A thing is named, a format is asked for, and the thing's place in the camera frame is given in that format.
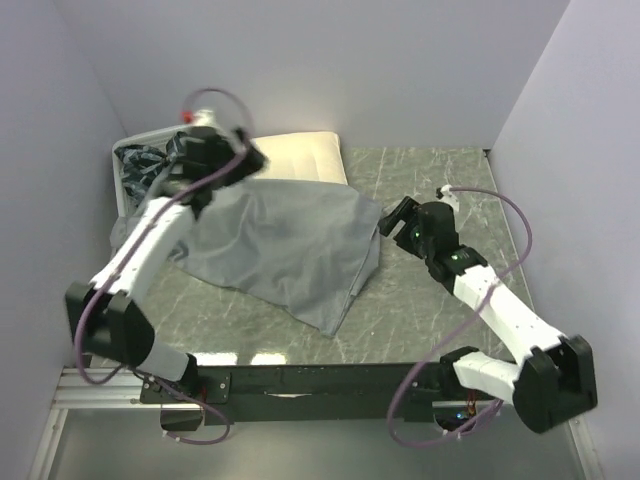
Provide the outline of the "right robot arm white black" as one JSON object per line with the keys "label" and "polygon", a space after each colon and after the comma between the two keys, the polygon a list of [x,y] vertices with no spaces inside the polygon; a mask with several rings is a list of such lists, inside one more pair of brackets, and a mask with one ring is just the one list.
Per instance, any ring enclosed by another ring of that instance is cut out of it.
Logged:
{"label": "right robot arm white black", "polygon": [[455,196],[440,190],[434,202],[405,197],[378,223],[381,235],[421,259],[436,282],[478,312],[512,356],[502,361],[473,347],[457,349],[441,357],[437,388],[452,399],[474,390],[512,405],[535,433],[593,410],[598,398],[589,343],[547,324],[480,253],[461,243],[457,209]]}

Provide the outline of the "cream pillow with bear print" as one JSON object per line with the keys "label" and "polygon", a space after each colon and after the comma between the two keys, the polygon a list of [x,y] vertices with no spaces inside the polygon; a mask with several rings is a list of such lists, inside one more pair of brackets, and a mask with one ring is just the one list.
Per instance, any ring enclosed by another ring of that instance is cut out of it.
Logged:
{"label": "cream pillow with bear print", "polygon": [[340,137],[330,131],[299,132],[255,138],[267,157],[257,179],[302,180],[347,185]]}

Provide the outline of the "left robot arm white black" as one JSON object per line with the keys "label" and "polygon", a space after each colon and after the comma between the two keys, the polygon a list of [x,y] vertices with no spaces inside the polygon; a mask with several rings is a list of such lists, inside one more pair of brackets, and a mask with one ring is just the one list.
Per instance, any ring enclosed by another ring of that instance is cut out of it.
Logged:
{"label": "left robot arm white black", "polygon": [[182,150],[156,178],[133,231],[90,282],[74,282],[65,305],[74,353],[110,359],[164,381],[176,401],[202,389],[191,354],[161,341],[139,305],[178,241],[195,226],[214,191],[258,173],[266,156],[245,130],[233,132],[241,146],[212,126],[190,126]]}

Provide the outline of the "grey pillowcase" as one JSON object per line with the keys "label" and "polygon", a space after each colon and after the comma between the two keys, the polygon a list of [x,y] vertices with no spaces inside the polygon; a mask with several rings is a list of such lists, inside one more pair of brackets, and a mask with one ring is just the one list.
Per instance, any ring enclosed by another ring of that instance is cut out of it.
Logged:
{"label": "grey pillowcase", "polygon": [[349,185],[246,180],[217,191],[168,258],[333,337],[379,266],[381,213]]}

